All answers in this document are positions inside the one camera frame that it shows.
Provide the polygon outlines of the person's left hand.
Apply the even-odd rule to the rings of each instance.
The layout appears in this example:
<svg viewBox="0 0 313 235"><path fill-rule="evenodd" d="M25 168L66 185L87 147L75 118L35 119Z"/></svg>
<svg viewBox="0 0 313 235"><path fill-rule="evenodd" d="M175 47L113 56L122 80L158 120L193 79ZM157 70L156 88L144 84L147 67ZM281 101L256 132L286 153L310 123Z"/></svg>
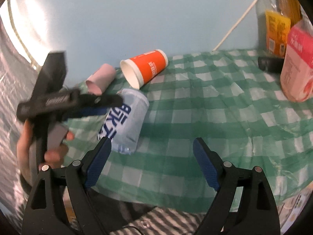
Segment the person's left hand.
<svg viewBox="0 0 313 235"><path fill-rule="evenodd" d="M29 167L29 149L33 140L33 124L26 120L23 125L20 138L16 145L17 162L21 175L25 181L30 184L30 167ZM58 147L49 149L45 152L45 161L40 163L39 170L43 165L49 165L51 168L60 168L64 163L64 158L68 153L68 146L64 143Z"/></svg>

